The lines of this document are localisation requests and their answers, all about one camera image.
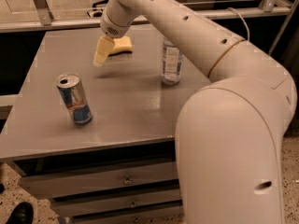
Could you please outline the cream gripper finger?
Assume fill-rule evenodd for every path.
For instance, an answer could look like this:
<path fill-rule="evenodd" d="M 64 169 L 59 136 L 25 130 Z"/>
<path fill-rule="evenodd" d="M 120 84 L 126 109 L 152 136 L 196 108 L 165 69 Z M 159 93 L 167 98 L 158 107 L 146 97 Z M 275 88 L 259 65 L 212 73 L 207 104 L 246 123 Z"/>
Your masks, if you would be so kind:
<path fill-rule="evenodd" d="M 108 35 L 101 36 L 97 42 L 97 47 L 93 58 L 93 64 L 96 67 L 102 66 L 113 49 L 114 40 Z"/>

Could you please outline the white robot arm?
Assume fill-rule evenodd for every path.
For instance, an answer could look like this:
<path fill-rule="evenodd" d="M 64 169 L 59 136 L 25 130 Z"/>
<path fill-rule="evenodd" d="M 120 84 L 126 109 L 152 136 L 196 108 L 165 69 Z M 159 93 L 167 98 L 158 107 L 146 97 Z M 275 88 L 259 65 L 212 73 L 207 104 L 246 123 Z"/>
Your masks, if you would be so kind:
<path fill-rule="evenodd" d="M 290 73 L 175 0 L 109 0 L 99 63 L 139 15 L 210 81 L 188 99 L 176 124 L 186 223 L 285 224 L 281 144 L 297 104 Z"/>

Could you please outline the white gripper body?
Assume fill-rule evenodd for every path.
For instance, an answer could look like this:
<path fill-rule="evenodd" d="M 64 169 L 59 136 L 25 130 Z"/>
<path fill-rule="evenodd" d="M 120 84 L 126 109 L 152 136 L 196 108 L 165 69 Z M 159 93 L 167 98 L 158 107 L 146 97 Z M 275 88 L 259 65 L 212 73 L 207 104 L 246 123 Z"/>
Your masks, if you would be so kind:
<path fill-rule="evenodd" d="M 107 7 L 101 18 L 101 29 L 112 38 L 123 37 L 129 30 L 135 13 L 124 7 Z"/>

